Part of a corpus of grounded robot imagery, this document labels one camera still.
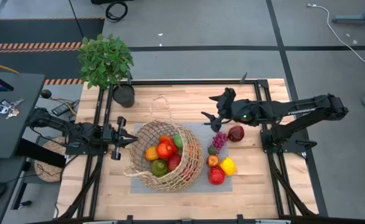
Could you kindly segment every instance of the green lime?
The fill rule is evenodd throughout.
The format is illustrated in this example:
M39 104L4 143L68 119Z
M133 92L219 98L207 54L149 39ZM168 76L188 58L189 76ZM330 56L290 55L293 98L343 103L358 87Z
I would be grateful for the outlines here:
M183 148L183 140L181 139L180 134L175 134L173 136L174 144L177 146L177 148L182 149Z
M152 162L151 172L155 177L162 177L168 172L168 163L158 159Z

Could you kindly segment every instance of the green plant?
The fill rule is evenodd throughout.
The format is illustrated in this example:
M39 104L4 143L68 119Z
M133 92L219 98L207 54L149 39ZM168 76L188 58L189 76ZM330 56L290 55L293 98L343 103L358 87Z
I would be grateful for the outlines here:
M82 42L78 61L82 65L81 79L88 82L88 88L99 86L103 90L110 83L120 86L120 80L128 78L130 66L134 66L133 57L119 37L98 34L97 40L84 37Z

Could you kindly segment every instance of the white cable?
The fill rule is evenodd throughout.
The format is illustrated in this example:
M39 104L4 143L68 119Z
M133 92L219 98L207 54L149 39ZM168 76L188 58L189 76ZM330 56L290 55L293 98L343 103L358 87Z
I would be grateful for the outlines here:
M336 38L342 43L342 44L344 44L346 47L348 47L352 52L354 52L354 54L356 54L357 55L357 57L360 59L360 60L362 60L363 62L365 62L365 60L360 56L360 55L358 55L357 54L357 52L354 50L354 49L352 49L348 44L346 44L346 43L344 43L340 38L339 38L339 36L336 34L336 32L332 29L332 27L331 27L331 25L329 24L329 11L327 10L327 9L325 9L324 7L322 7L322 6L317 6L316 4L310 4L310 3L308 3L307 4L307 7L317 7L317 8L320 8L320 9L324 9L327 13L328 13L328 17L326 18L326 24L328 25L328 27L332 30L332 32L333 32L333 34L336 36Z

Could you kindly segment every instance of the potted plant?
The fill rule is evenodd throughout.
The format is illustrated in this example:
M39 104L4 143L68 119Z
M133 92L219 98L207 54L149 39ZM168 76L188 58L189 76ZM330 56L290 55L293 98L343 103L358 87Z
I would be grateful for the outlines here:
M102 90L109 84L117 86L113 90L113 99L123 107L134 105L134 88L131 85L130 66L134 66L133 57L128 46L119 37L113 38L112 34L104 37L98 34L97 40L83 38L83 47L78 61L82 81L88 82L87 87L99 86ZM128 82L121 84L120 80L127 78Z

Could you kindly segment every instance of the basket handle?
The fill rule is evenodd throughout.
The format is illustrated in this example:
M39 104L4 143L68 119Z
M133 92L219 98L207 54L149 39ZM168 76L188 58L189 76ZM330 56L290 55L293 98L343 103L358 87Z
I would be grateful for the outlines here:
M153 103L154 103L156 100L158 100L158 99L163 99L163 100L166 102L166 106L168 107L168 112L169 112L170 121L171 121L172 123L174 123L173 116L172 116L172 114L171 114L171 107L170 107L170 103L169 103L168 99L167 99L166 97L164 97L163 95L155 96L155 97L152 99L151 106L149 107L149 113L150 113L150 115L151 115L151 120L152 120L152 121L154 120L153 112L152 112Z
M128 169L132 169L134 170L134 166L126 166L125 167L125 170L123 171L123 174L126 176L126 177L141 177L141 176L144 176L144 175L152 175L152 173L150 171L143 171L143 172L136 172L134 174L127 174L126 171Z

